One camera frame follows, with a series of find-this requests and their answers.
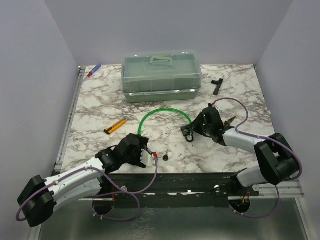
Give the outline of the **black padlock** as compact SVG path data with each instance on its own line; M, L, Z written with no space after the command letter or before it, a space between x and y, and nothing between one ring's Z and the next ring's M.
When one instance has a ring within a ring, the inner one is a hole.
M180 128L181 132L182 132L182 135L183 137L185 138L185 140L189 143L193 142L194 141L194 136L193 136L193 133L191 131L191 129L187 126L183 126Z

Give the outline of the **green cable lock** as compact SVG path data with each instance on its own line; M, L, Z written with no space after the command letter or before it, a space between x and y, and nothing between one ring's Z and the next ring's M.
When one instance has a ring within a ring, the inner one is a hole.
M144 122L147 120L148 117L152 116L153 114L156 114L156 113L160 113L160 112L174 112L174 113L178 113L178 114L181 114L183 115L189 123L192 123L192 120L191 118L186 114L184 113L183 111L181 110L178 110L178 109L175 109L175 108L168 108L168 107L165 107L165 108L159 108L159 109L155 109L149 113L147 113L141 120L141 122L139 123L139 126L138 126L138 134L141 135L142 134L142 127L143 127L143 124Z

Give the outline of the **black head key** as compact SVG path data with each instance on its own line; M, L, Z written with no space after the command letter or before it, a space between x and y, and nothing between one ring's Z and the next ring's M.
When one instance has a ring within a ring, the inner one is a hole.
M169 153L169 150L167 149L166 150L166 152L165 152L165 154L164 154L164 156L163 156L163 161L168 161L169 160L169 155L168 155L168 153Z

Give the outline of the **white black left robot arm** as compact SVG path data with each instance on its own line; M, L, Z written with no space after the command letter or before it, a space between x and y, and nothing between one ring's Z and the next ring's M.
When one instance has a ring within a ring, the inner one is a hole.
M76 168L47 178L32 177L17 199L16 220L26 221L33 228L69 202L96 194L107 197L111 185L100 178L119 170L124 164L143 169L154 164L157 155L148 148L148 142L147 137L130 133L119 144L100 150Z

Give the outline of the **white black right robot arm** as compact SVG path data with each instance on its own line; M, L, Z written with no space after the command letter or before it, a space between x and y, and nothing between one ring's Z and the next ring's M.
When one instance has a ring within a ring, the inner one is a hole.
M236 196L243 195L252 185L269 183L276 186L300 170L298 160L281 134L269 137L241 134L233 126L223 123L214 106L202 110L193 122L181 127L181 132L187 142L192 142L193 133L197 133L216 144L256 156L257 166L241 170L232 178L230 191Z

